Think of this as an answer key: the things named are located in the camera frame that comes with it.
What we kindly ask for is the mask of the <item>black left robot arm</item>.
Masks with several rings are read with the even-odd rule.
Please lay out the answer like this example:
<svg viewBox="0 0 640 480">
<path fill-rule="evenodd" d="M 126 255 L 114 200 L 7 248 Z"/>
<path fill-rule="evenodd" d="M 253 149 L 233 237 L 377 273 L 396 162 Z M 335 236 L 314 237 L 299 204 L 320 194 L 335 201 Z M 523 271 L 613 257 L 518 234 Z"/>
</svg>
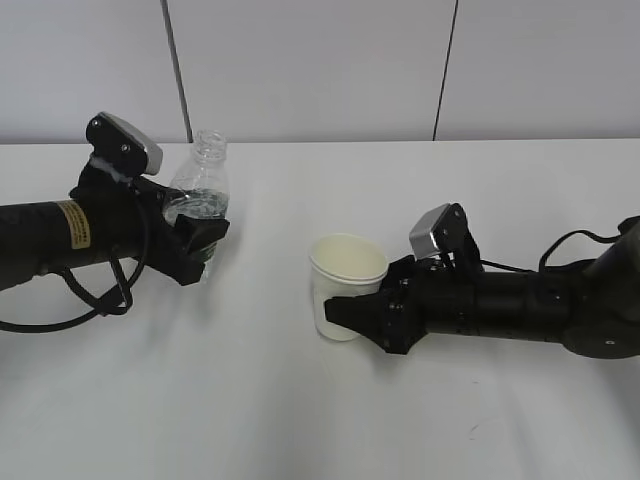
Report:
<svg viewBox="0 0 640 480">
<path fill-rule="evenodd" d="M 177 195 L 144 177 L 117 182 L 87 166 L 67 200 L 2 207 L 2 289 L 111 256 L 141 260 L 182 286 L 198 282 L 205 248 L 225 237 L 229 222 L 179 215 L 169 224 L 162 209 Z"/>
</svg>

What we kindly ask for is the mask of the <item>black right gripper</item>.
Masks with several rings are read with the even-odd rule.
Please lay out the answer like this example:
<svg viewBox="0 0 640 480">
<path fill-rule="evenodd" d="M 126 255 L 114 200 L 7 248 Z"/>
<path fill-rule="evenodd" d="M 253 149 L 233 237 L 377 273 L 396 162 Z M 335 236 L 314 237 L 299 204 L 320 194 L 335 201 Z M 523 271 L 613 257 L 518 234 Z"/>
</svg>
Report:
<svg viewBox="0 0 640 480">
<path fill-rule="evenodd" d="M 352 330 L 389 354 L 406 355 L 430 333 L 478 336 L 475 284 L 436 259 L 392 262 L 378 294 L 332 297 L 329 323 Z"/>
</svg>

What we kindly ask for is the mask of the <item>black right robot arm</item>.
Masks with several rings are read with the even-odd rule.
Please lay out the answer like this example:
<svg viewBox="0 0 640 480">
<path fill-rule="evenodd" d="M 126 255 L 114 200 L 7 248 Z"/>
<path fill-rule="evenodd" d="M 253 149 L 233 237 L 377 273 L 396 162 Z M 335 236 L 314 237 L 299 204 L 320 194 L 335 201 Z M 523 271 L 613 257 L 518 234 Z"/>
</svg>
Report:
<svg viewBox="0 0 640 480">
<path fill-rule="evenodd" d="M 371 294 L 324 301 L 328 322 L 390 354 L 407 354 L 430 333 L 556 343 L 596 359 L 639 354 L 639 220 L 602 238 L 596 259 L 561 266 L 543 256 L 536 271 L 456 270 L 440 254 L 393 262 Z"/>
</svg>

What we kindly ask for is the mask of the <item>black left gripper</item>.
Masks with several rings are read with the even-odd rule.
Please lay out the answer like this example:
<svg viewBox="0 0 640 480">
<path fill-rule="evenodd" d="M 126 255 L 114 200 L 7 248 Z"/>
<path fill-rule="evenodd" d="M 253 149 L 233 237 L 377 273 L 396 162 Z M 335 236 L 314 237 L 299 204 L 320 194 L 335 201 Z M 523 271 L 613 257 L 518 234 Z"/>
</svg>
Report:
<svg viewBox="0 0 640 480">
<path fill-rule="evenodd" d="M 125 184 L 85 166 L 70 197 L 88 220 L 90 245 L 73 253 L 70 265 L 105 263 L 114 254 L 118 259 L 142 260 L 181 286 L 199 282 L 205 260 L 213 256 L 230 222 L 225 217 L 179 214 L 172 229 L 164 220 L 163 205 L 184 196 L 182 190 L 146 177 Z"/>
</svg>

